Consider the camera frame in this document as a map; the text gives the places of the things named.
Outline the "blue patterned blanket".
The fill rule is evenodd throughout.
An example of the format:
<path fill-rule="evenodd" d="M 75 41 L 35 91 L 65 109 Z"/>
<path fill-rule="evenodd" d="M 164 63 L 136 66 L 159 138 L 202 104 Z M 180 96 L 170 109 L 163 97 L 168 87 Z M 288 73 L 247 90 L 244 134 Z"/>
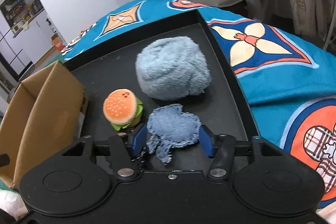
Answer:
<path fill-rule="evenodd" d="M 251 106 L 261 135 L 315 169 L 321 207 L 335 203 L 335 57 L 276 27 L 188 0 L 140 0 L 111 11 L 62 51 L 69 60 L 114 36 L 198 10 Z"/>

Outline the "black heart fabric pouch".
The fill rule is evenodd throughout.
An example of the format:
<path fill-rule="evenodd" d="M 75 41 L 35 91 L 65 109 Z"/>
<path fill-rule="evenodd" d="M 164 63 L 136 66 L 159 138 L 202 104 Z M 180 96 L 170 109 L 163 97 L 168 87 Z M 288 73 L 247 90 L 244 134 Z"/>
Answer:
<path fill-rule="evenodd" d="M 132 156 L 127 147 L 128 136 L 129 134 L 122 132 L 108 138 L 110 152 L 109 163 L 115 173 L 120 169 L 127 168 L 137 172 L 142 154 L 146 150 L 144 147 L 139 156 Z"/>

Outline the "burger plush toy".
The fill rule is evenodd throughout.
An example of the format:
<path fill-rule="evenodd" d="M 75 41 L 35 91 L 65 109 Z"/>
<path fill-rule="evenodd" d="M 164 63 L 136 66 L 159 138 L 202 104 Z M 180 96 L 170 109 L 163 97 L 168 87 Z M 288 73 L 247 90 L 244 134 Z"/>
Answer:
<path fill-rule="evenodd" d="M 131 90 L 117 89 L 105 98 L 102 110 L 110 125 L 121 131 L 139 124 L 143 104 Z"/>

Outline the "white kitchen cabinet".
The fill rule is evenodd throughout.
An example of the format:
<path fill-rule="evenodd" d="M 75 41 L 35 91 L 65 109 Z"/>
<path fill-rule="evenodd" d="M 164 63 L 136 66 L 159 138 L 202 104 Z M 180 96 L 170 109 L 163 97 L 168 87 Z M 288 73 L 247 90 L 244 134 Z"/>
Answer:
<path fill-rule="evenodd" d="M 14 79 L 52 49 L 54 34 L 40 0 L 1 0 L 1 60 Z"/>

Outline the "cream fleece blanket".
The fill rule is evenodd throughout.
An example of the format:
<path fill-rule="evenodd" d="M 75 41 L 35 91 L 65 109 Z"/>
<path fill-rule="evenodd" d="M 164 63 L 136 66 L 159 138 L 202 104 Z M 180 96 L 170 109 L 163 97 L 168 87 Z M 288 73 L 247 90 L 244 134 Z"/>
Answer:
<path fill-rule="evenodd" d="M 20 194 L 9 190 L 0 190 L 0 207 L 16 221 L 29 213 Z"/>

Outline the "grey fluffy plush ball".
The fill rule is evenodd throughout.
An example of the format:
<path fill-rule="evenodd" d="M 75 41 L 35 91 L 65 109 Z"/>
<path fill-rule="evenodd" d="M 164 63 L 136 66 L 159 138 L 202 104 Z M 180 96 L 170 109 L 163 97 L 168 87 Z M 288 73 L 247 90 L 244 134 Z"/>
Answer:
<path fill-rule="evenodd" d="M 198 96 L 211 82 L 204 54 L 188 36 L 150 43 L 137 55 L 135 72 L 141 90 L 161 101 Z"/>

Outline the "orange cardboard box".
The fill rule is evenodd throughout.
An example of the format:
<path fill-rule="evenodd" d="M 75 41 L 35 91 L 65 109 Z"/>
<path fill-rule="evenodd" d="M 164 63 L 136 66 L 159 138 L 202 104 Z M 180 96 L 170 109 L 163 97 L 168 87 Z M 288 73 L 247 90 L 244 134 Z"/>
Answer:
<path fill-rule="evenodd" d="M 52 45 L 59 51 L 61 52 L 65 45 L 64 43 L 62 42 L 61 38 L 58 36 L 58 34 L 53 34 L 52 37 L 51 37 L 52 41 Z"/>

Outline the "blue denim fabric piece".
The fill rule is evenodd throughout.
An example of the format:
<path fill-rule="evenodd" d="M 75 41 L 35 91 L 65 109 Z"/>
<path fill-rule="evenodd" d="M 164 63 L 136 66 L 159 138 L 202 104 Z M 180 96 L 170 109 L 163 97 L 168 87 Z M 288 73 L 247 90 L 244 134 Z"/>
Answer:
<path fill-rule="evenodd" d="M 153 110 L 147 121 L 150 134 L 146 142 L 150 154 L 160 162 L 171 162 L 171 150 L 193 145 L 199 140 L 201 121 L 192 113 L 184 113 L 181 104 L 171 104 Z"/>

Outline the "black shallow tray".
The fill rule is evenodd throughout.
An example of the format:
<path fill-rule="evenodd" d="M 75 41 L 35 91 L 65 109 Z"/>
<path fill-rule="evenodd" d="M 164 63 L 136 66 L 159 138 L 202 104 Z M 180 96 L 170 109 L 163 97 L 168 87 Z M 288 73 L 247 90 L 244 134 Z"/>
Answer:
<path fill-rule="evenodd" d="M 253 161 L 258 134 L 250 107 L 214 34 L 197 11 L 127 31 L 66 61 L 86 87 L 97 163 L 109 173 L 123 160 L 133 170 L 202 170 L 233 152 L 239 171 Z M 116 89 L 142 102 L 139 125 L 117 136 L 103 114 Z"/>

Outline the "brown cardboard box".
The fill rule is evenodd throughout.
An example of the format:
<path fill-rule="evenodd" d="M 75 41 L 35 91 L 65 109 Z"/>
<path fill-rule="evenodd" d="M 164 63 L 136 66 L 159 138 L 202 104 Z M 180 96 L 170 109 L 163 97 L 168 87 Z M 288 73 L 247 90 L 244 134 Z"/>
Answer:
<path fill-rule="evenodd" d="M 81 134 L 88 96 L 60 62 L 23 80 L 1 121 L 1 181 L 19 188 L 22 177 Z"/>

